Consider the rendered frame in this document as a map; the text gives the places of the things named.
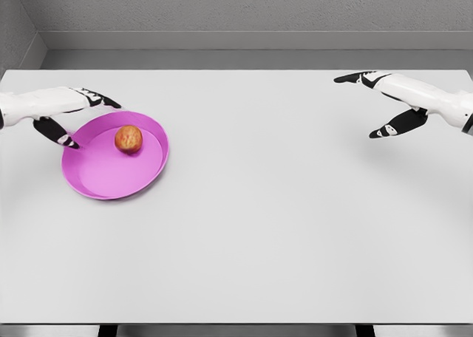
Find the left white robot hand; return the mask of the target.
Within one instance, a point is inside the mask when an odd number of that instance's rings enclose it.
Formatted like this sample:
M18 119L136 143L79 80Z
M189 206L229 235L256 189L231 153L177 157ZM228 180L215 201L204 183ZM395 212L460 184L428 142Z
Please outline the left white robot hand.
M80 146L52 116L79 112L95 106L122 109L111 98L85 88L41 89L28 95L27 100L30 102L27 117L33 119L34 129L52 142L71 149L79 149Z

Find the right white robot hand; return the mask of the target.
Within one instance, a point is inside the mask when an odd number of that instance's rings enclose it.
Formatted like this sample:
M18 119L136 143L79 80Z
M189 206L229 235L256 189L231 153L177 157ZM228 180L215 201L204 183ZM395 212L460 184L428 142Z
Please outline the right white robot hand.
M398 73L363 71L339 76L334 81L337 84L361 84L409 105L409 110L372 131L369 134L371 139L402 135L424 125L428 112L438 110L441 102L446 99L446 92L443 90Z

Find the pink round plate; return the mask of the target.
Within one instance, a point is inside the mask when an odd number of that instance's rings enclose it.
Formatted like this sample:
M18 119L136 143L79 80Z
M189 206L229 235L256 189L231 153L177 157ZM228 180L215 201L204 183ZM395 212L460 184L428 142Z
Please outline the pink round plate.
M136 154L124 154L115 146L115 134L127 125L139 128L143 136ZM72 138L81 147L64 149L64 177L78 193L98 200L128 197L144 189L164 169L169 156L165 129L153 118L137 112L101 115L84 124Z

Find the red yellow apple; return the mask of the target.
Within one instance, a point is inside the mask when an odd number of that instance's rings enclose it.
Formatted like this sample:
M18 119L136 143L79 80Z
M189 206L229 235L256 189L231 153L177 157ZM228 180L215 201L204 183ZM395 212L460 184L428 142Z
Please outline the red yellow apple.
M135 154L140 151L143 144L141 130L133 125L120 127L115 133L115 148L125 154Z

